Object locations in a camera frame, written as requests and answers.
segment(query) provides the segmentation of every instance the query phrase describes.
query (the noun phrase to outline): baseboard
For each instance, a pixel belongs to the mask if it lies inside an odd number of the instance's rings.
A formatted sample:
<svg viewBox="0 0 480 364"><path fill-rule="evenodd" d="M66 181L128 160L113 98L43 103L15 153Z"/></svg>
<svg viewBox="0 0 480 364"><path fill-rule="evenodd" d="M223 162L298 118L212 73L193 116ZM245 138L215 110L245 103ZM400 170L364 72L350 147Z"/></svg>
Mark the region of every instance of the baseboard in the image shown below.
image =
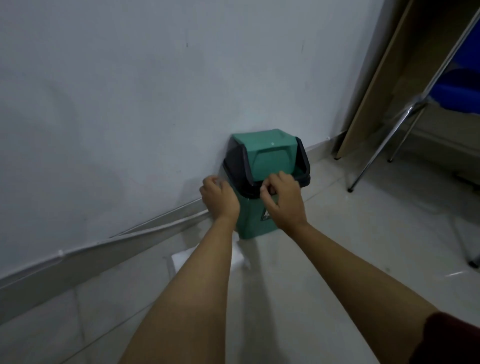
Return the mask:
<svg viewBox="0 0 480 364"><path fill-rule="evenodd" d="M307 148L310 163L315 163L330 155L336 141L342 135L343 133L338 137ZM201 199L198 199L118 235L168 224L205 209L206 207ZM160 232L131 238L70 256L39 271L21 272L0 280L0 324L161 243L206 217L202 216Z"/></svg>

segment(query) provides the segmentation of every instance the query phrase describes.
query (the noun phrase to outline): blue chair seat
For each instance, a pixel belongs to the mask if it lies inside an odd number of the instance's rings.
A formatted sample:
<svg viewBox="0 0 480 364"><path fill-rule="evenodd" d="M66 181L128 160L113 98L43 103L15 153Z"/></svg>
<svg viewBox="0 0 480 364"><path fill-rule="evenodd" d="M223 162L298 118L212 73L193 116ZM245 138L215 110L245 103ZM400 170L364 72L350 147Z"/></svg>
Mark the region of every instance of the blue chair seat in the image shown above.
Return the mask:
<svg viewBox="0 0 480 364"><path fill-rule="evenodd" d="M447 72L430 96L444 109L480 114L480 73L466 68Z"/></svg>

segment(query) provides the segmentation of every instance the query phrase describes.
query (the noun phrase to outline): tiled floor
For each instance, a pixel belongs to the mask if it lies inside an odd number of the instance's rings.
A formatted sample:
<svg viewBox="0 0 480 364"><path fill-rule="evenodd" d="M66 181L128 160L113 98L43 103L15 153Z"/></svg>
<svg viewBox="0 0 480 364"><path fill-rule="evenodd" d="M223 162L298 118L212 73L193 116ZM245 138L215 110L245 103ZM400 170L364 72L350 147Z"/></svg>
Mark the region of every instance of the tiled floor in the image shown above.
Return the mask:
<svg viewBox="0 0 480 364"><path fill-rule="evenodd" d="M346 192L370 151L312 165L309 221L440 309L480 326L480 197L434 166L380 158ZM165 256L197 244L210 221L173 236L0 327L2 363L116 363L169 281ZM227 363L375 363L343 307L281 231L242 241L232 273Z"/></svg>

